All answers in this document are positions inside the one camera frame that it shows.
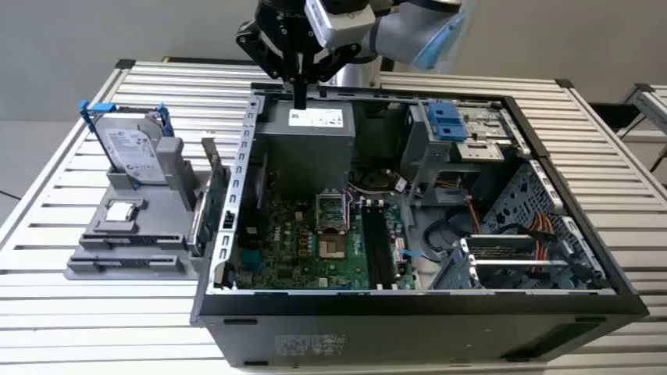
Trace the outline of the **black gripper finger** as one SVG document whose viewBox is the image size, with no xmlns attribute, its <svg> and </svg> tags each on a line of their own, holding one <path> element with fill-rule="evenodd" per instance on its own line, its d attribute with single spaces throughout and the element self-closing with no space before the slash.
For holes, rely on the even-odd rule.
<svg viewBox="0 0 667 375">
<path fill-rule="evenodd" d="M 315 62 L 315 48 L 307 48 L 303 52 L 302 71 L 299 74 L 299 108 L 307 108 L 307 87 L 317 82 L 329 81 L 343 66 L 361 53 L 361 44 L 343 45 Z"/>
<path fill-rule="evenodd" d="M 262 38 L 261 25 L 246 22 L 241 25 L 237 33 L 237 43 L 253 58 L 259 67 L 273 78 L 281 78 L 285 83 L 293 85 L 294 108 L 301 109 L 301 74 L 298 64 L 298 53 L 291 44 L 289 30 L 279 28 L 279 55 Z"/>
</svg>

